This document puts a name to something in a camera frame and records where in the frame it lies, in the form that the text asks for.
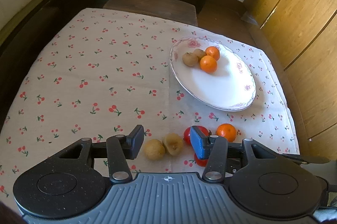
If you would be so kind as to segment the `wooden wardrobe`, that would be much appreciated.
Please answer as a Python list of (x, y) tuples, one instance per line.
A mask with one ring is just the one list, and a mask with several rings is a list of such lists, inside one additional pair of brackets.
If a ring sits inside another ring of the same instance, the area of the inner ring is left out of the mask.
[(245, 0), (305, 155), (336, 159), (336, 0)]

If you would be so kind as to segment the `orange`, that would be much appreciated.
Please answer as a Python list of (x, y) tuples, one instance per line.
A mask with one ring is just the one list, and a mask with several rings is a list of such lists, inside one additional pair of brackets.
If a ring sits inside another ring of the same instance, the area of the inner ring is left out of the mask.
[(214, 59), (212, 56), (209, 55), (205, 55), (204, 57), (201, 58), (199, 66), (202, 71), (208, 74), (214, 73), (218, 68), (216, 59)]
[(224, 137), (228, 142), (233, 143), (237, 136), (237, 130), (233, 125), (225, 123), (219, 125), (216, 130), (216, 135)]
[(206, 48), (205, 53), (208, 56), (213, 57), (216, 61), (218, 61), (221, 57), (220, 51), (217, 47), (215, 46), (209, 46)]

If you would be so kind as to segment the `dark brown longan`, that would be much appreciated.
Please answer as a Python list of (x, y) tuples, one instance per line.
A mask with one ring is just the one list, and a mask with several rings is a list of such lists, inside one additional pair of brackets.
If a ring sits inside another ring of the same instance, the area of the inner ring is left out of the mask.
[(204, 56), (206, 56), (205, 51), (201, 49), (195, 49), (193, 53), (198, 57), (198, 61), (200, 61)]

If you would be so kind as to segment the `red tomato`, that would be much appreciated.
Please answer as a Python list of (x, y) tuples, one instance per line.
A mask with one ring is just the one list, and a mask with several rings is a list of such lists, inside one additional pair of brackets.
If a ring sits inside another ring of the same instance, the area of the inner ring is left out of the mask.
[[(211, 131), (209, 131), (207, 128), (197, 125), (197, 127), (200, 129), (201, 132), (203, 132), (206, 136), (209, 136)], [(183, 134), (183, 139), (186, 142), (187, 145), (191, 145), (191, 141), (190, 141), (190, 129), (191, 127), (188, 127)]]
[(201, 166), (201, 167), (205, 167), (207, 165), (207, 162), (208, 160), (200, 160), (196, 154), (194, 154), (194, 160), (195, 160), (195, 163), (198, 165), (198, 166)]

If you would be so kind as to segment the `cherry print tablecloth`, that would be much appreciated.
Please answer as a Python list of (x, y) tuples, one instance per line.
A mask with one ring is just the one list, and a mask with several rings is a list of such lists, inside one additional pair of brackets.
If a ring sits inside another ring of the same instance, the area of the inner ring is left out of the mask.
[[(184, 38), (218, 41), (244, 60), (257, 87), (249, 108), (216, 110), (184, 90), (169, 66), (173, 43)], [(145, 140), (162, 140), (192, 125), (215, 131), (229, 123), (237, 142), (251, 137), (299, 153), (285, 95), (263, 51), (195, 26), (105, 9), (80, 11), (48, 41), (5, 114), (1, 201), (12, 209), (20, 174), (83, 137), (99, 143), (138, 124)]]

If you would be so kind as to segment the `white floral plate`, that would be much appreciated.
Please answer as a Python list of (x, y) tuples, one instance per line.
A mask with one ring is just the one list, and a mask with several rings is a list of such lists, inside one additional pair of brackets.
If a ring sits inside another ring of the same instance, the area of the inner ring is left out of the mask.
[[(217, 70), (208, 74), (199, 65), (186, 66), (185, 53), (215, 46), (220, 53)], [(209, 38), (182, 38), (174, 43), (169, 55), (170, 68), (179, 84), (194, 98), (222, 111), (238, 112), (253, 103), (256, 83), (248, 65), (227, 46)]]

